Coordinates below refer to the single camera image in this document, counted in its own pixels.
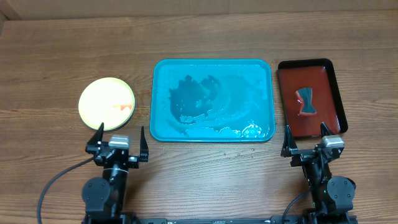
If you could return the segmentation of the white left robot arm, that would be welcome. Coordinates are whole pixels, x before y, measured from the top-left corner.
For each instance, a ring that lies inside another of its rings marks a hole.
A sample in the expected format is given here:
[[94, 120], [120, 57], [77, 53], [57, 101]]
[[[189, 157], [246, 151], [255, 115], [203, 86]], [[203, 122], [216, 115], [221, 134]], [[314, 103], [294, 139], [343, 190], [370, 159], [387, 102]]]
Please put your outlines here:
[[141, 130], [138, 156], [129, 154], [130, 139], [114, 135], [103, 141], [104, 125], [101, 124], [87, 142], [85, 151], [93, 156], [94, 163], [103, 168], [101, 177], [86, 182], [81, 196], [85, 203], [84, 223], [131, 223], [141, 221], [135, 213], [124, 213], [129, 169], [137, 169], [139, 163], [149, 159], [149, 148]]

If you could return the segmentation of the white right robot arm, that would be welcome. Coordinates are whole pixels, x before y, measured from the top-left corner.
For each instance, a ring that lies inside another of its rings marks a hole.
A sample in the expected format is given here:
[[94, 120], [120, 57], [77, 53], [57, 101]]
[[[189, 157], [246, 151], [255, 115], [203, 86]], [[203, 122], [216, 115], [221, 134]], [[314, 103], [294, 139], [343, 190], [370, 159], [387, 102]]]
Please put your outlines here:
[[[312, 149], [299, 149], [290, 126], [285, 127], [282, 157], [290, 157], [292, 167], [301, 167], [308, 182], [308, 190], [289, 203], [277, 223], [340, 223], [354, 224], [358, 220], [351, 216], [356, 184], [342, 176], [333, 176], [328, 163], [338, 159], [345, 142], [327, 127], [320, 125], [321, 141]], [[290, 208], [307, 195], [312, 196], [313, 208], [297, 217], [289, 217]]]

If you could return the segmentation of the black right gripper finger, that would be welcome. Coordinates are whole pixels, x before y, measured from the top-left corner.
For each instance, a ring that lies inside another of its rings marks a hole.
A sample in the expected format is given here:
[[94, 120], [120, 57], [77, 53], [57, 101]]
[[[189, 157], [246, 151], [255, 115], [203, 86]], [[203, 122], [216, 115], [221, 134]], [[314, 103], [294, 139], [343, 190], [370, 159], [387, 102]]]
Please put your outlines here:
[[320, 131], [322, 137], [334, 135], [331, 129], [324, 122], [322, 122], [320, 125]]
[[282, 145], [282, 150], [280, 155], [282, 157], [291, 157], [293, 151], [297, 151], [298, 147], [296, 145], [294, 136], [292, 134], [291, 128], [289, 125], [285, 127], [284, 133], [284, 143]]

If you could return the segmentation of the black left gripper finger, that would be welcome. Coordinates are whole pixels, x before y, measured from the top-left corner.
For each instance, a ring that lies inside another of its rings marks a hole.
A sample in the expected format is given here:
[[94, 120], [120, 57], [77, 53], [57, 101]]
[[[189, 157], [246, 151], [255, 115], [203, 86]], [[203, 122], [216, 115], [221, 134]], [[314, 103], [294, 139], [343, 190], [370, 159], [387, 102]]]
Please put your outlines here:
[[139, 161], [147, 162], [149, 159], [149, 148], [147, 145], [146, 137], [144, 134], [144, 127], [141, 127], [141, 135], [140, 135], [140, 154]]
[[87, 142], [87, 145], [88, 146], [98, 146], [98, 145], [100, 145], [101, 142], [102, 142], [103, 133], [104, 133], [104, 123], [101, 123], [99, 128], [94, 133], [94, 135]]

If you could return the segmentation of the orange sponge with dark scourer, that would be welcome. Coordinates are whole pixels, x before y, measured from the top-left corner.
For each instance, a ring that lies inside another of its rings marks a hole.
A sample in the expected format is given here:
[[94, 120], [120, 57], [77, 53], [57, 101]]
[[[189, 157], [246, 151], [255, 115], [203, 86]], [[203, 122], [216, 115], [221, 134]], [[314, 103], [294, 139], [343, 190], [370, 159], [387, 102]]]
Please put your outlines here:
[[311, 88], [301, 88], [295, 92], [297, 101], [300, 103], [299, 115], [302, 116], [313, 116], [316, 115], [317, 111], [312, 105], [313, 90]]

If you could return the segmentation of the yellow-green plate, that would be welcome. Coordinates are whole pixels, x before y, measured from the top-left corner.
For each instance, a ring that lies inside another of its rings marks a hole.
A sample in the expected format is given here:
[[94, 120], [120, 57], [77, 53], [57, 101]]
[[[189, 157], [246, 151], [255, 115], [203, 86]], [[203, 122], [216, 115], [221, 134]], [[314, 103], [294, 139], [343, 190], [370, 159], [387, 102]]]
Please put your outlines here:
[[136, 99], [132, 88], [118, 78], [106, 77], [90, 83], [78, 102], [81, 120], [90, 128], [104, 124], [105, 131], [124, 126], [132, 117]]

